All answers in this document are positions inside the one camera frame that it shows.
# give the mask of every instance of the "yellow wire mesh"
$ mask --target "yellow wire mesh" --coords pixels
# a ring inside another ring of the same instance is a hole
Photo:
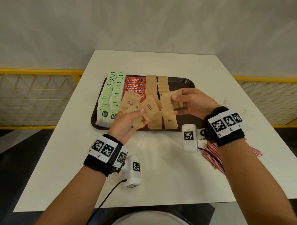
[[[76,87],[71,75],[0,75],[0,126],[55,126]]]
[[[297,118],[297,83],[238,81],[251,100],[272,125]]]

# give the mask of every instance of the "wrist strap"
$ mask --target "wrist strap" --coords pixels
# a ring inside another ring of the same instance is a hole
[[[206,139],[222,146],[244,138],[241,124],[242,119],[234,109],[229,110],[224,106],[217,107],[204,119]]]
[[[121,170],[128,150],[116,138],[104,134],[93,142],[88,153],[83,164],[102,172],[107,177],[109,174]]]

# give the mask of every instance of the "forearm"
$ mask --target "forearm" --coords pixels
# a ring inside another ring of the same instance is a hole
[[[249,224],[296,224],[285,193],[244,139],[219,147],[232,192]]]
[[[98,200],[106,176],[83,166],[48,206],[36,225],[85,225]]]

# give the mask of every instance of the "dark brown tray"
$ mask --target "dark brown tray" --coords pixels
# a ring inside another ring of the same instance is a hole
[[[190,81],[189,79],[180,78],[180,77],[168,77],[168,84],[169,84],[170,91],[175,91],[180,88],[195,88],[195,85],[192,81]],[[95,105],[95,108],[94,108],[94,111],[93,111],[93,114],[91,117],[92,126],[98,130],[109,130],[109,128],[101,127],[101,126],[98,126],[95,124],[97,121],[97,107],[98,107],[98,99],[96,101],[96,105]],[[163,125],[163,129],[143,129],[143,128],[141,128],[141,129],[139,129],[139,131],[181,131],[181,126],[183,124],[189,124],[189,123],[195,124],[197,129],[203,128],[202,120],[195,116],[192,116],[192,115],[177,115],[176,121],[178,124],[178,129],[165,130],[164,125]]]

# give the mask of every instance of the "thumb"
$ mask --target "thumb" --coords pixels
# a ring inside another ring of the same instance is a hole
[[[192,102],[192,95],[193,94],[186,94],[186,95],[173,95],[171,98],[176,102]]]
[[[144,109],[139,109],[139,110],[137,110],[137,111],[135,111],[135,112],[131,112],[131,113],[129,113],[128,115],[129,115],[129,118],[130,118],[131,120],[134,120],[134,119],[136,119],[137,117],[141,116],[143,113],[144,113]]]

